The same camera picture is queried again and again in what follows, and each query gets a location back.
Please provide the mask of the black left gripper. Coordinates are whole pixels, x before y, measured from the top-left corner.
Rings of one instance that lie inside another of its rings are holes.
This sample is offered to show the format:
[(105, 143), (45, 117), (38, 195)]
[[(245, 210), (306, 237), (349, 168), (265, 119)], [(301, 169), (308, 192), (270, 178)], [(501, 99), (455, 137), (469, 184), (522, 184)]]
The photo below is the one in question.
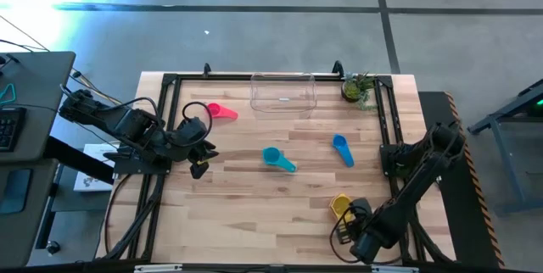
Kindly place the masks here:
[(209, 164), (197, 165), (206, 158), (214, 158), (219, 155), (216, 146), (207, 140), (187, 142), (179, 140), (176, 136), (169, 136), (169, 159), (181, 162), (185, 159), (191, 161), (190, 173), (193, 179), (200, 179), (209, 169)]

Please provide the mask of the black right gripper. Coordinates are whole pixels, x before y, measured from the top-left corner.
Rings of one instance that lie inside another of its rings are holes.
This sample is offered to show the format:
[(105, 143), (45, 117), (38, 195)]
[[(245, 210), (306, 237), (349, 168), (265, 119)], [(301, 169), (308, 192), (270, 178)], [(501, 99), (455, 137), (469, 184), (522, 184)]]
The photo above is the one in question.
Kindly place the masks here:
[(372, 208), (366, 198), (353, 200), (344, 211), (344, 223), (350, 223), (350, 238), (357, 239), (366, 220), (372, 215)]

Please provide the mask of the yellow plastic measuring cup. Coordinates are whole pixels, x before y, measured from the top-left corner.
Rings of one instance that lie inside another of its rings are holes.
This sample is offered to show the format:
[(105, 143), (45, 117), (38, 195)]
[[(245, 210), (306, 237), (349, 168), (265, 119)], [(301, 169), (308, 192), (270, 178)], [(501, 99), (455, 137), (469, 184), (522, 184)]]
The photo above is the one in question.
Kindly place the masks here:
[(332, 199), (329, 207), (335, 220), (339, 220), (341, 218), (342, 214), (349, 208), (350, 203), (351, 198), (344, 193), (340, 193)]

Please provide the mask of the red plastic measuring cup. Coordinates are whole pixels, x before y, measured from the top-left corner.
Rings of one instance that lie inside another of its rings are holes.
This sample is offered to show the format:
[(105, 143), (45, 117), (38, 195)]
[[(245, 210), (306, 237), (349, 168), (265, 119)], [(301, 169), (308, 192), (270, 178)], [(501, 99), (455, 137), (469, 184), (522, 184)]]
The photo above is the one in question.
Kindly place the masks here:
[(207, 108), (211, 113), (212, 119), (236, 120), (238, 118), (238, 113), (236, 111), (231, 110), (219, 103), (208, 103)]

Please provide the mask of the teal plastic measuring cup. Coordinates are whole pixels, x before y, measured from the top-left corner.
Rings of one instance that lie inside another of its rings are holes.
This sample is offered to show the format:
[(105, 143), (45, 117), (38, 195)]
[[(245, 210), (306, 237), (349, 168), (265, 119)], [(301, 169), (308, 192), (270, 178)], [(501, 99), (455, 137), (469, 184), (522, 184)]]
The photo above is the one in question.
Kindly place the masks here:
[(296, 171), (296, 165), (285, 158), (283, 153), (278, 148), (264, 148), (262, 150), (262, 156), (265, 164), (285, 169), (291, 173)]

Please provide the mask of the blue plastic measuring cup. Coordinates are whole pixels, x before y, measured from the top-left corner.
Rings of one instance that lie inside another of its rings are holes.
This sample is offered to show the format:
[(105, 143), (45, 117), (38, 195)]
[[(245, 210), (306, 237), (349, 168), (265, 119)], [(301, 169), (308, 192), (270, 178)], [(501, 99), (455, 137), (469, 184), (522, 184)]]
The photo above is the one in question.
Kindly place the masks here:
[(339, 153), (339, 156), (344, 161), (347, 167), (351, 168), (354, 166), (355, 162), (345, 136), (335, 134), (333, 136), (333, 147)]

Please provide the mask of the clear plastic basket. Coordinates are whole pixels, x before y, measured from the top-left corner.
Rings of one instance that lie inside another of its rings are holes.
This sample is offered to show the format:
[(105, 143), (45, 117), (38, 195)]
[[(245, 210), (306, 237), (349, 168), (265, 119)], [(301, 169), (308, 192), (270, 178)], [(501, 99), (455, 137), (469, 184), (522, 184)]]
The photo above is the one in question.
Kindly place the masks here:
[(315, 77), (309, 73), (253, 74), (249, 103), (258, 119), (307, 119), (317, 106)]

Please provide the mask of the black hazard-striped floor mat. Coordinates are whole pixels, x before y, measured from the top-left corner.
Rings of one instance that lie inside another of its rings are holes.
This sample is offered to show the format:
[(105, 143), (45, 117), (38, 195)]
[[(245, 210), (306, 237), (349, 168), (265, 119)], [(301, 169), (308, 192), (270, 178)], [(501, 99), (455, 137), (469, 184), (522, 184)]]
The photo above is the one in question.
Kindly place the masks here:
[[(427, 128), (436, 122), (460, 122), (453, 97), (448, 92), (419, 92)], [(461, 136), (466, 139), (464, 130)], [(467, 139), (452, 171), (438, 184), (444, 201), (456, 259), (462, 265), (505, 269), (490, 212), (470, 154)]]

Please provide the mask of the white booklet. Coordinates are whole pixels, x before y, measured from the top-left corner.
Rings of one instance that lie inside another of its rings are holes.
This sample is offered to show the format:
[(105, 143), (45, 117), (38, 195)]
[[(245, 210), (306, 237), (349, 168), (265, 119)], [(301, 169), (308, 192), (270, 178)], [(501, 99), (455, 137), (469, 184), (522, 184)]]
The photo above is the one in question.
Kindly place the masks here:
[[(115, 163), (110, 159), (107, 159), (105, 153), (113, 153), (116, 150), (116, 146), (103, 144), (86, 144), (83, 148), (83, 153), (90, 157), (105, 163), (110, 167), (114, 167)], [(76, 180), (73, 186), (74, 192), (107, 192), (112, 190), (112, 185), (98, 179), (92, 178), (83, 172), (78, 172)]]

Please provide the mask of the potted succulent plant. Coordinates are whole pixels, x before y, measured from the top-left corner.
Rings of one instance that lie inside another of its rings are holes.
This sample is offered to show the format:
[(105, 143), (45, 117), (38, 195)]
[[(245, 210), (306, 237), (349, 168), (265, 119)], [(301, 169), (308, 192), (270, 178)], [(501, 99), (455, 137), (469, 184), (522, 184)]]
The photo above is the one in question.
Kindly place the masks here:
[(375, 110), (378, 106), (370, 104), (370, 91), (375, 87), (375, 77), (365, 73), (347, 72), (342, 78), (341, 96), (348, 103), (355, 103), (362, 111)]

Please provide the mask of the grey side desk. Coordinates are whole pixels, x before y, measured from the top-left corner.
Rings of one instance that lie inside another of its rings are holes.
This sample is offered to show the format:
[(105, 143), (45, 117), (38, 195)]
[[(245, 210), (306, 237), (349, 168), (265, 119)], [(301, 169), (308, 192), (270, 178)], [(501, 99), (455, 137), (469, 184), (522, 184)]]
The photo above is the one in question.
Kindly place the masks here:
[[(38, 228), (53, 178), (59, 166), (57, 159), (41, 159), (19, 164), (0, 164), (0, 269), (25, 266), (34, 248)], [(6, 190), (15, 181), (11, 172), (30, 170), (22, 209), (3, 210)]]

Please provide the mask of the blue-grey metal stand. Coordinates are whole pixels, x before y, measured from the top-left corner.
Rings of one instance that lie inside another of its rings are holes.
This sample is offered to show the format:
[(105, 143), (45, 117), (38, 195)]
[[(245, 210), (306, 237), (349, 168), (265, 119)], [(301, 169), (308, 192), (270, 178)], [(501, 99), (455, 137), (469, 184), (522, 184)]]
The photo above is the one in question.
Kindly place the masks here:
[(470, 125), (478, 135), (489, 129), (501, 156), (512, 200), (495, 206), (495, 213), (543, 209), (543, 192), (532, 192), (531, 180), (543, 180), (543, 79), (523, 89), (510, 103)]

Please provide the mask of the dark mouse pad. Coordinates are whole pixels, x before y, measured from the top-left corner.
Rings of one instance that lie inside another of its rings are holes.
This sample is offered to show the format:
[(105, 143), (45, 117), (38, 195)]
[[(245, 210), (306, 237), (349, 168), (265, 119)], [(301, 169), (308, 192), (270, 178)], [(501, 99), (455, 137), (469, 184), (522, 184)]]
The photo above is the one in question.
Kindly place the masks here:
[(8, 173), (6, 187), (0, 198), (0, 215), (22, 212), (31, 184), (31, 169), (12, 170)]

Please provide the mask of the black keyboard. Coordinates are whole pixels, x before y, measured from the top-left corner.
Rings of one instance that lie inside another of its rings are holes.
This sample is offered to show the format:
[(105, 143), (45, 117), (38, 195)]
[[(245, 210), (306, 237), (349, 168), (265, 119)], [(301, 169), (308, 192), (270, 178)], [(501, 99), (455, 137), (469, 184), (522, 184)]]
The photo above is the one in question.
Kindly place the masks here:
[(13, 152), (25, 124), (25, 108), (0, 109), (0, 153)]

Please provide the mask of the white table bracket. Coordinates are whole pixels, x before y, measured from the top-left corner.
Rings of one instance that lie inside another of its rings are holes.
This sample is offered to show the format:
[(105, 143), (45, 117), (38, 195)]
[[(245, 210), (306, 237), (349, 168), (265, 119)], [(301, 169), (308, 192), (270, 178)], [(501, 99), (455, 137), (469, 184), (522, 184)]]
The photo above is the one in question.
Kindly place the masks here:
[(136, 265), (133, 273), (178, 273), (182, 270), (182, 264)]
[(372, 273), (420, 273), (416, 267), (394, 266), (394, 265), (372, 265)]

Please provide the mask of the black aluminium table frame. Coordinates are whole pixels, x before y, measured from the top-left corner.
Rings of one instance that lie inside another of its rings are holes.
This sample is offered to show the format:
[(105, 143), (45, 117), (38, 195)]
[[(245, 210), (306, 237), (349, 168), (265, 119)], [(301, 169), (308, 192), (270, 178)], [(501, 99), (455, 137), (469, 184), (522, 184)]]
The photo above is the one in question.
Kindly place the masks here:
[[(250, 79), (235, 75), (185, 78), (171, 86), (178, 114), (202, 115), (219, 103), (238, 113), (217, 120), (210, 141), (219, 155), (202, 178), (188, 163), (166, 177), (151, 260), (155, 263), (341, 265), (349, 249), (330, 237), (329, 207), (340, 193), (366, 198), (373, 207), (390, 195), (379, 158), (382, 125), (390, 114), (362, 111), (340, 95), (340, 84), (316, 83), (317, 106), (307, 119), (255, 117)], [(349, 168), (333, 147), (346, 137), (354, 159)], [(294, 173), (265, 164), (264, 148), (278, 148)]]

